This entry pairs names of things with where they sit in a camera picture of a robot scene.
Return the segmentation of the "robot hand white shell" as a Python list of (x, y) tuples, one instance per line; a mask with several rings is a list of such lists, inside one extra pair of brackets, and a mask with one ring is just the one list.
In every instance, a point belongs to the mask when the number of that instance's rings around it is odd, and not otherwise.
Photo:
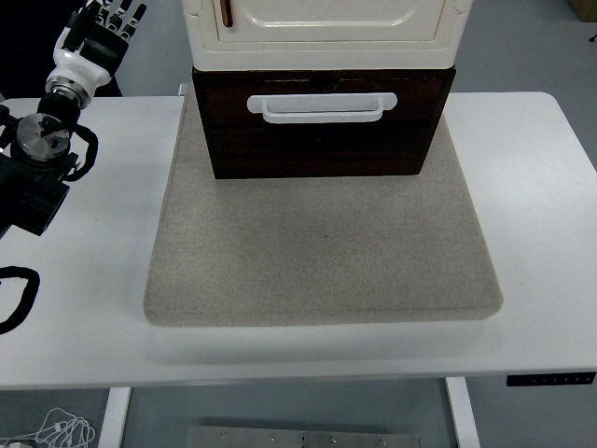
[(47, 78), (47, 92), (64, 88), (91, 96), (111, 81), (146, 13), (146, 4), (134, 12), (131, 5), (85, 1), (71, 14), (54, 47), (55, 68)]

